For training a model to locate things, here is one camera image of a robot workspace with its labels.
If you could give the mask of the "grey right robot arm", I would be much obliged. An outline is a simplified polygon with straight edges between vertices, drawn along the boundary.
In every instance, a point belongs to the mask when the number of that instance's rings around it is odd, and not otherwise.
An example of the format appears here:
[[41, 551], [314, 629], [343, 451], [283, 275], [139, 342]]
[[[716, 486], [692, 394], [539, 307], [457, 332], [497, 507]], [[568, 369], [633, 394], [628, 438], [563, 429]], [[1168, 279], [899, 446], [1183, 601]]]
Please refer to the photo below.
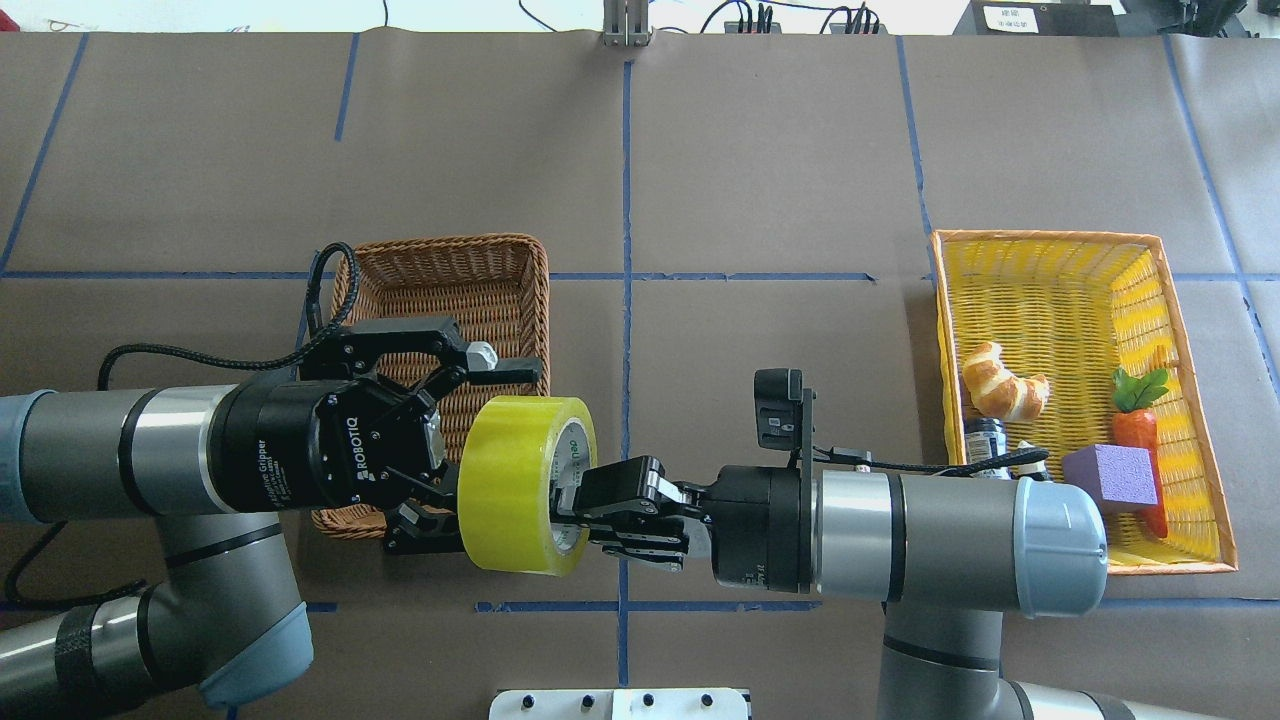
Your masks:
[[609, 553], [680, 570], [704, 533], [722, 585], [884, 607], [878, 719], [1181, 719], [1100, 692], [1010, 680], [1004, 618], [1079, 618], [1103, 597], [1094, 502], [1042, 480], [728, 465], [673, 483], [652, 456], [585, 471], [556, 521]]

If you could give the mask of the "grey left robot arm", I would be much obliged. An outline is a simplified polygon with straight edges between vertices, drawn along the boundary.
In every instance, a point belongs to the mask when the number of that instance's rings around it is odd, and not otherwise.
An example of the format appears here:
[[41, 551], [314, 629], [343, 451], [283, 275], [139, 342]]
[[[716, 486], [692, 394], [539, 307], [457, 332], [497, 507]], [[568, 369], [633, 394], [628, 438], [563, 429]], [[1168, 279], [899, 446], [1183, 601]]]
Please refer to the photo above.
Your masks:
[[[3, 395], [33, 389], [91, 389], [91, 354], [3, 343]], [[221, 384], [247, 374], [183, 369], [177, 360], [134, 357], [116, 383]], [[564, 629], [547, 614], [476, 612], [472, 591], [484, 591], [477, 569], [460, 556], [417, 557], [426, 584], [381, 588], [372, 580], [376, 550], [335, 546], [283, 516], [302, 597], [310, 612], [315, 660], [288, 687], [239, 707], [236, 719], [485, 719], [498, 691], [545, 685], [556, 673], [556, 648], [543, 647]], [[29, 569], [20, 588], [38, 597], [100, 592], [141, 577], [165, 579], [154, 525], [122, 519], [73, 521]]]

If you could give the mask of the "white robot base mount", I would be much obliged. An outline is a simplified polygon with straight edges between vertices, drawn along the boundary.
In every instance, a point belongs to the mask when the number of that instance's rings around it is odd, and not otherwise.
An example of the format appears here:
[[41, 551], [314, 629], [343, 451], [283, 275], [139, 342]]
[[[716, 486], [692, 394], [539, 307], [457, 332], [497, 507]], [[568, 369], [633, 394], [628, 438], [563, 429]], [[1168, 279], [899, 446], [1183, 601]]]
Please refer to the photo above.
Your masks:
[[730, 687], [511, 689], [489, 719], [751, 719], [750, 693]]

